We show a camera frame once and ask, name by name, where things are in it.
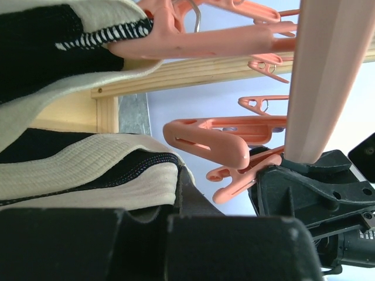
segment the folded clothing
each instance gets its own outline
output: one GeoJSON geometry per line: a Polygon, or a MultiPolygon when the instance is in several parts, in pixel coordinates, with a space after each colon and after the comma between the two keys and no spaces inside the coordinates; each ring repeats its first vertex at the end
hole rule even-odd
{"type": "Polygon", "coordinates": [[[155,71],[161,61],[127,70],[105,49],[151,28],[131,0],[0,1],[0,152],[54,100],[155,71]]]}
{"type": "Polygon", "coordinates": [[[0,153],[0,208],[173,205],[183,166],[150,136],[28,129],[0,153]]]}

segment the wooden beam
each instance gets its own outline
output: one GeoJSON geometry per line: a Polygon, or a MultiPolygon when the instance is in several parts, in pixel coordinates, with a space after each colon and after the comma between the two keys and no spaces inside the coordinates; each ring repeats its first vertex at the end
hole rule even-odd
{"type": "Polygon", "coordinates": [[[31,128],[60,132],[97,132],[97,101],[91,91],[74,92],[48,105],[31,128]]]}
{"type": "MultiPolygon", "coordinates": [[[[291,57],[293,53],[281,53],[280,55],[291,57]]],[[[146,77],[93,88],[91,96],[93,98],[116,97],[262,76],[259,72],[248,68],[249,59],[248,56],[244,56],[165,63],[146,77]]],[[[370,61],[375,61],[375,37],[364,58],[364,62],[370,61]]],[[[292,62],[286,61],[282,66],[277,67],[274,73],[284,74],[291,71],[292,62]]]]}
{"type": "Polygon", "coordinates": [[[298,28],[284,157],[310,164],[322,155],[367,55],[375,1],[302,0],[298,28]]]}
{"type": "Polygon", "coordinates": [[[100,98],[97,100],[98,133],[118,133],[118,97],[100,98]]]}

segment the black fabric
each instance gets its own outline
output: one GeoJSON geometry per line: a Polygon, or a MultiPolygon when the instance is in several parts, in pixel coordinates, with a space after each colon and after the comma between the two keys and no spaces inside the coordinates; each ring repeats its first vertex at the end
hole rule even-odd
{"type": "Polygon", "coordinates": [[[56,42],[82,33],[81,19],[68,5],[0,15],[0,105],[65,77],[122,70],[124,59],[102,47],[69,52],[56,48],[56,42]]]}
{"type": "Polygon", "coordinates": [[[0,152],[0,164],[48,158],[67,146],[92,135],[94,134],[55,132],[29,128],[16,141],[0,152]]]}
{"type": "MultiPolygon", "coordinates": [[[[0,163],[19,163],[51,157],[62,149],[81,141],[93,133],[54,132],[41,129],[27,129],[14,143],[0,153],[0,163]]],[[[1,205],[9,205],[33,198],[53,196],[63,193],[104,189],[125,184],[136,179],[153,165],[173,163],[179,166],[178,157],[173,153],[147,152],[137,149],[124,157],[99,178],[82,186],[56,193],[39,196],[0,200],[1,205]]]]}
{"type": "Polygon", "coordinates": [[[295,218],[168,218],[169,281],[322,281],[312,237],[295,218]]]}
{"type": "Polygon", "coordinates": [[[2,210],[1,280],[154,280],[172,206],[140,211],[151,218],[123,209],[2,210]]]}

